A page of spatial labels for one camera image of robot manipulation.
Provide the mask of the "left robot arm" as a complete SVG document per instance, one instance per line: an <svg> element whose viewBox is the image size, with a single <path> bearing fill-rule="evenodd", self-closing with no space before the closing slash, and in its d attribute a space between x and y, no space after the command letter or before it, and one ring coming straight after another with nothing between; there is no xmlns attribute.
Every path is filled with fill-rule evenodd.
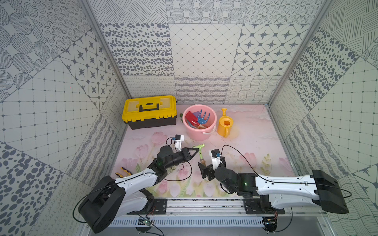
<svg viewBox="0 0 378 236"><path fill-rule="evenodd" d="M118 216L131 212L149 213L154 197L147 188L162 182L169 168L189 162L198 152L196 147L183 147L179 152L173 152L170 146L163 146L145 170L124 178L103 177L75 209L95 234L105 230Z"/></svg>

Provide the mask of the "pink plastic bucket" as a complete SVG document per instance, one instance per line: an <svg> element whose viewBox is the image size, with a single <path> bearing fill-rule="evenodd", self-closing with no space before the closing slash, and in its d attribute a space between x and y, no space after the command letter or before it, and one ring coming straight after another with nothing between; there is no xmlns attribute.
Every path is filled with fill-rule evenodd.
<svg viewBox="0 0 378 236"><path fill-rule="evenodd" d="M203 112L206 112L206 115L210 114L210 118L204 126L206 127L205 129L196 129L188 125L185 115L188 111L190 112L197 112L203 110ZM184 113L183 113L183 124L186 126L187 129L187 135L195 141L204 141L207 140L211 135L213 135L216 131L216 126L217 126L217 115L216 112L209 106L207 105L201 105L201 104L196 104L188 107Z"/></svg>

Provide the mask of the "green rake wooden handle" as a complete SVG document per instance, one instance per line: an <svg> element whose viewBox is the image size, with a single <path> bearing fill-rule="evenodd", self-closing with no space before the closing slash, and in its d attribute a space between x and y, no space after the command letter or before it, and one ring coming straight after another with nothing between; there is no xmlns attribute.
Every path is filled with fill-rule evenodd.
<svg viewBox="0 0 378 236"><path fill-rule="evenodd" d="M194 146L194 148L197 148L199 150L199 156L200 156L200 163L202 165L205 165L206 166L206 161L204 160L203 158L203 153L202 153L202 149L205 147L205 144L201 144L201 145L197 145L197 146Z"/></svg>

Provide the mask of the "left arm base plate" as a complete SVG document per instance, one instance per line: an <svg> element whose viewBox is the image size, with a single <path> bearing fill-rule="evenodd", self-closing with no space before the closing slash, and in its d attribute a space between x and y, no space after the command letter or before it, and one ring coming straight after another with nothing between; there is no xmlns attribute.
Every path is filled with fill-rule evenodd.
<svg viewBox="0 0 378 236"><path fill-rule="evenodd" d="M167 200L168 199L166 198L155 198L154 200L149 200L147 202L146 215L148 214L165 215L166 208L167 208Z"/></svg>

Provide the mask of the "blue rake yellow handle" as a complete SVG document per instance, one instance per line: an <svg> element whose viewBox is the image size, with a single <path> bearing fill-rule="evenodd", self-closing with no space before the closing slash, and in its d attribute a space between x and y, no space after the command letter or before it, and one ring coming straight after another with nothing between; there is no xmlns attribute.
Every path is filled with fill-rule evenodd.
<svg viewBox="0 0 378 236"><path fill-rule="evenodd" d="M209 118L210 118L210 114L206 115L206 112L203 112L203 110L200 110L197 116L197 122L200 125L204 125L208 122Z"/></svg>

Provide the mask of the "yellow watering can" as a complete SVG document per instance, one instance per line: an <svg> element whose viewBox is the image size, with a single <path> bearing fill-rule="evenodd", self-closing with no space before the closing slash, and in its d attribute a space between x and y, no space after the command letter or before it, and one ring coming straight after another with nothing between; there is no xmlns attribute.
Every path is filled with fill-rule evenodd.
<svg viewBox="0 0 378 236"><path fill-rule="evenodd" d="M230 135L233 126L233 119L226 115L226 108L222 108L222 116L219 118L217 133L224 138Z"/></svg>

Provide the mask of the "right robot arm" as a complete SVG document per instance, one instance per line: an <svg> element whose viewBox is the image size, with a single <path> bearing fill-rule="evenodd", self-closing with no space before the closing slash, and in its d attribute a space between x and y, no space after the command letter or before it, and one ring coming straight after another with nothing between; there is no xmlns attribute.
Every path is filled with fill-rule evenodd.
<svg viewBox="0 0 378 236"><path fill-rule="evenodd" d="M349 212L339 183L321 170L313 170L312 174L299 177L236 173L226 167L223 157L213 158L208 166L201 162L198 166L203 179L216 179L228 194L235 193L245 199L259 197L264 210L320 206L325 212Z"/></svg>

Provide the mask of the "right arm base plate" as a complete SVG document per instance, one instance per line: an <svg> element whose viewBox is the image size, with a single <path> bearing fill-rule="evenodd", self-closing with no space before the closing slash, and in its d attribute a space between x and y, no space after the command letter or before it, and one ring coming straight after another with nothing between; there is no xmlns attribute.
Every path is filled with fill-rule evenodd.
<svg viewBox="0 0 378 236"><path fill-rule="evenodd" d="M246 214L285 214L284 209L275 209L267 199L243 199Z"/></svg>

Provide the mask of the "red shovel wooden handle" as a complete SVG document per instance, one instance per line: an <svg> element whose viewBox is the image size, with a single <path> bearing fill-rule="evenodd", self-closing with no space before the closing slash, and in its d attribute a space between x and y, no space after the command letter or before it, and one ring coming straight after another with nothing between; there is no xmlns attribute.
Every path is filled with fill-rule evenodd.
<svg viewBox="0 0 378 236"><path fill-rule="evenodd" d="M196 128L196 129L205 129L206 127L198 122L197 117L190 111L188 111L185 115L185 119L189 126Z"/></svg>

